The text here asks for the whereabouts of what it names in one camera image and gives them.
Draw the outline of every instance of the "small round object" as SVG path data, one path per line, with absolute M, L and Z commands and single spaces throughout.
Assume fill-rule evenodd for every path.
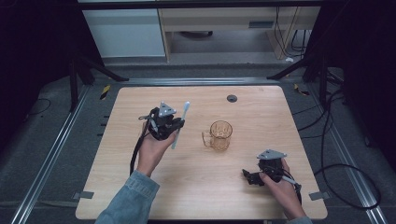
M 238 100 L 238 98 L 235 95 L 228 95 L 227 100 L 230 103 L 235 103 Z

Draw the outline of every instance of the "handle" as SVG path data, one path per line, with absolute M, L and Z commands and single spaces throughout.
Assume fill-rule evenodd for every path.
M 206 130 L 206 131 L 202 132 L 202 140 L 204 141 L 204 145 L 205 145 L 206 147 L 212 147 L 212 144 L 210 144 L 210 140 L 208 140 L 208 141 L 205 140 L 205 138 L 207 138 L 207 137 L 212 138 L 212 135 L 210 134 L 210 131 L 209 131 L 209 130 Z
M 179 134 L 180 134 L 180 129 L 177 131 L 176 139 L 175 139 L 174 143 L 172 144 L 172 149 L 175 149 L 175 147 L 176 147 L 176 142 L 177 142 Z

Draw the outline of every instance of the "gray floor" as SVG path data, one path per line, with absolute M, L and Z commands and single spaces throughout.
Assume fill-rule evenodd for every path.
M 277 82 L 269 82 L 265 78 L 276 74 L 286 68 L 290 63 L 285 61 L 274 60 L 269 52 L 268 42 L 265 36 L 259 32 L 251 32 L 244 39 L 253 42 L 256 45 L 241 44 L 237 48 L 224 49 L 220 47 L 217 53 L 212 46 L 219 46 L 220 43 L 212 41 L 220 36 L 230 38 L 242 34 L 219 33 L 208 39 L 200 38 L 191 40 L 191 37 L 178 35 L 175 38 L 176 43 L 180 43 L 180 49 L 174 49 L 174 55 L 168 64 L 133 64 L 133 66 L 109 66 L 108 68 L 124 77 L 131 78 L 131 82 L 126 84 L 116 83 L 115 81 L 94 72 L 96 80 L 90 87 L 80 86 L 82 90 L 88 90 L 85 103 L 77 116 L 70 134 L 67 136 L 59 156 L 48 176 L 44 188 L 38 196 L 38 201 L 26 223 L 93 223 L 92 220 L 78 220 L 75 217 L 76 200 L 71 199 L 74 192 L 81 191 L 88 177 L 96 150 L 101 141 L 101 133 L 105 127 L 106 116 L 110 115 L 112 106 L 117 97 L 117 92 L 124 86 L 136 86 L 134 80 L 149 77 L 151 80 L 157 80 L 161 83 L 165 78 L 174 80 L 173 85 L 189 85 L 188 82 L 177 82 L 182 78 L 199 78 L 209 80 L 210 77 L 225 80 L 250 80 L 257 81 L 251 85 L 278 85 L 282 87 L 288 100 L 291 113 L 296 113 L 307 108 L 305 112 L 293 115 L 297 128 L 302 128 L 310 124 L 320 115 L 320 106 L 317 105 L 316 91 L 318 83 L 305 84 L 302 82 L 304 69 L 299 69 L 284 77 Z M 200 41 L 199 48 L 194 41 Z M 257 57 L 260 61 L 253 61 L 255 54 L 261 54 Z M 105 100 L 100 100 L 103 87 L 111 85 L 111 89 Z M 303 95 L 294 89 L 294 84 L 298 84 L 301 91 L 309 91 L 310 95 Z M 338 87 L 329 84 L 330 92 L 334 92 Z M 56 82 L 47 85 L 40 93 L 40 99 L 32 108 L 34 112 L 41 113 L 31 115 L 21 126 L 19 133 L 14 136 L 12 143 L 8 147 L 9 154 L 2 159 L 0 173 L 0 223 L 9 223 L 12 219 L 18 205 L 21 203 L 28 189 L 35 181 L 41 165 L 46 159 L 57 134 L 62 129 L 64 122 L 69 116 L 68 109 L 70 106 L 68 78 L 62 78 Z M 345 155 L 340 153 L 340 146 L 344 147 L 344 152 L 350 154 L 354 163 L 366 172 L 376 183 L 376 186 L 382 193 L 382 202 L 375 211 L 385 216 L 388 223 L 396 223 L 396 197 L 393 186 L 396 184 L 396 175 L 389 168 L 384 156 L 378 148 L 367 147 L 364 144 L 364 135 L 357 125 L 355 117 L 351 114 L 348 105 L 343 104 L 344 100 L 339 99 L 332 104 L 332 129 L 326 133 L 324 138 L 324 160 L 325 164 L 334 164 L 343 162 Z M 313 127 L 300 132 L 302 141 L 308 159 L 313 171 L 320 168 L 320 135 L 323 130 L 324 120 L 322 119 Z M 361 204 L 364 196 L 360 195 L 360 189 L 354 186 L 351 181 L 351 175 L 344 168 L 336 168 L 326 172 L 331 186 L 347 200 L 356 204 Z M 317 176 L 317 181 L 321 191 L 329 191 L 321 175 Z M 372 221 L 369 212 L 352 208 L 340 199 L 330 193 L 332 197 L 325 200 L 329 215 L 323 220 L 315 220 L 314 223 L 384 223 L 382 220 Z M 284 221 L 273 220 L 273 223 L 283 223 Z M 150 221 L 149 223 L 164 223 L 162 221 Z M 262 221 L 240 220 L 235 223 L 262 223 Z

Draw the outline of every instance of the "person's left hand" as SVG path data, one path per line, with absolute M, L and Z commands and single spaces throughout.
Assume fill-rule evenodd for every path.
M 159 141 L 151 134 L 148 134 L 143 140 L 142 146 L 139 149 L 139 161 L 136 170 L 140 173 L 150 177 L 155 167 L 163 158 L 163 153 L 175 141 L 177 131 L 172 132 L 165 140 Z

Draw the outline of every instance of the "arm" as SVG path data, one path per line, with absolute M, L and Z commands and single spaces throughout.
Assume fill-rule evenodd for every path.
M 149 210 L 160 186 L 149 177 L 165 150 L 175 141 L 177 132 L 158 141 L 147 135 L 139 149 L 136 170 L 113 198 L 95 223 L 147 223 Z
M 284 159 L 282 159 L 282 165 L 283 169 L 290 171 Z M 311 219 L 306 216 L 291 183 L 283 179 L 276 183 L 265 173 L 260 173 L 260 178 L 283 207 L 285 215 L 290 221 L 289 224 L 312 223 Z

